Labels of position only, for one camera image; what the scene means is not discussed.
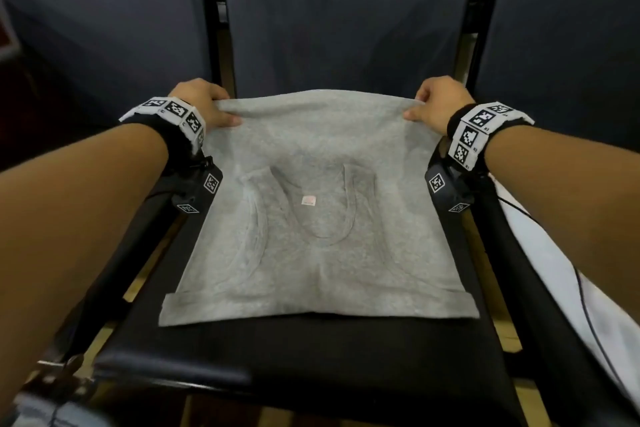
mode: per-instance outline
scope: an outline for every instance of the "gray tank top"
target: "gray tank top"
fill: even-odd
[[[340,166],[320,188],[299,188],[272,167],[241,178],[250,219],[231,266],[205,290],[168,294],[160,324],[330,312],[450,317],[473,298],[397,267],[375,197],[375,174]]]

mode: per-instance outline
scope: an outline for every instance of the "forearm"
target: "forearm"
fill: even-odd
[[[529,126],[499,132],[492,174],[564,254],[640,323],[640,155]]]
[[[122,239],[167,160],[162,137],[116,127],[0,174],[0,408]]]

